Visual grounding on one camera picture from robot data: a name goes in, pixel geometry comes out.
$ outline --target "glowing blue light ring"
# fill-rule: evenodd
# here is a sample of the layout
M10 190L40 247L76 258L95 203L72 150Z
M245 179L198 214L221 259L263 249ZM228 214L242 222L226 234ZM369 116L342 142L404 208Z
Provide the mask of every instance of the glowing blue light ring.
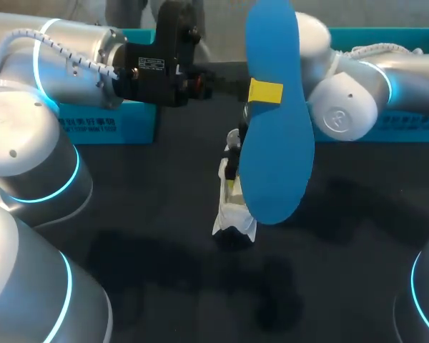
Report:
M22 199L17 199L14 197L11 197L12 199L16 200L17 202L23 202L25 204L35 204L37 202L45 202L46 200L52 199L55 196L61 194L74 180L74 178L77 176L78 174L78 170L79 170L79 165L81 164L80 158L79 158L79 154L78 154L78 150L77 148L73 147L75 152L77 153L77 166L74 169L74 172L72 174L72 176L70 177L69 181L66 182L66 184L64 186L62 186L61 189L59 189L58 191L54 192L53 194L48 195L47 197L44 198L40 198L40 199L35 199L35 200L22 200Z
M388 77L388 75L386 75L385 71L383 69L381 69L379 66L376 66L376 65L371 64L371 63L366 62L366 61L360 61L360 63L374 68L374 70L378 71L381 74L381 76L383 76L383 78L385 79L386 84L388 85L388 88L389 88L388 102L391 101L391 97L393 96L393 85L391 84L391 80L389 80L389 77Z
M65 267L66 267L66 273L67 273L67 279L68 279L67 286L66 286L66 296L65 296L64 306L62 307L62 310L60 311L59 318L57 318L56 324L52 328L48 337L43 341L43 343L51 343L52 340L55 338L57 332L60 329L60 326L64 322L66 312L69 309L70 300L72 299L72 293L71 293L72 289L73 289L73 277L72 277L72 273L71 273L72 269L70 268L70 264L67 261L66 257L64 256L64 254L60 253L60 255L62 255L62 258L64 259Z
M419 253L417 255L415 263L413 264L412 274L410 277L410 283L411 283L413 301L415 302L416 309L418 310L418 313L420 314L421 319L425 322L426 326L429 328L429 321L426 318L426 316L424 315L424 312L422 311L421 306L418 304L418 298L416 297L416 293L415 293L415 282L414 282L415 267L416 267L416 262L418 262L418 258L420 257L420 255L421 255L421 253Z
M49 29L49 27L55 23L56 21L58 21L60 19L51 19L48 20L40 29L40 32L42 34L45 34L46 31ZM49 99L49 97L47 96L46 92L43 89L43 86L41 85L41 79L40 79L40 71L39 71L39 65L38 65L38 58L40 55L40 46L41 46L41 42L40 41L35 41L35 45L34 45L34 55L33 55L33 66L34 66L34 77L35 77L35 82L36 82L36 87L38 88L38 90L46 97Z

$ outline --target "black connector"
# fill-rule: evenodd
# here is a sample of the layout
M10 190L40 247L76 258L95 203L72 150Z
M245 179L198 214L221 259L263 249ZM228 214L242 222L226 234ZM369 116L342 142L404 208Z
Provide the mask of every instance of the black connector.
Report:
M194 8L179 1L164 2L154 42L125 43L117 50L113 61L119 69L119 79L113 81L116 95L168 107L207 99L207 74L193 65L200 39Z

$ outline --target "gray cylindrical robot base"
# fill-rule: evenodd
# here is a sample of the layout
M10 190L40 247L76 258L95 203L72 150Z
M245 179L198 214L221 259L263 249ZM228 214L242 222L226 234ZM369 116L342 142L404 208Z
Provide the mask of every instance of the gray cylindrical robot base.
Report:
M108 343L112 320L102 287L0 208L0 343Z
M401 343L429 343L429 242L416 258L406 289L394 302L394 325Z
M30 227L72 217L92 178L38 93L0 89L0 206Z

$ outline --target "black table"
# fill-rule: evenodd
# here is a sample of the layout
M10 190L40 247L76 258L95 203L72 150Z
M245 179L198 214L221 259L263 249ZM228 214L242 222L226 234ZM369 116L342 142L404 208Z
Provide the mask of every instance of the black table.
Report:
M395 342L393 297L429 237L429 144L317 145L295 216L225 252L217 170L241 109L166 109L152 146L79 147L94 197L42 234L109 293L112 342Z

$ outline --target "label sticker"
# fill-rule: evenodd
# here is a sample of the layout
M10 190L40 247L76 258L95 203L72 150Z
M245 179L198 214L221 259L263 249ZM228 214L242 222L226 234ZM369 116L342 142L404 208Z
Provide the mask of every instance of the label sticker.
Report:
M146 57L138 58L138 67L148 70L164 70L165 61L163 59L147 59Z

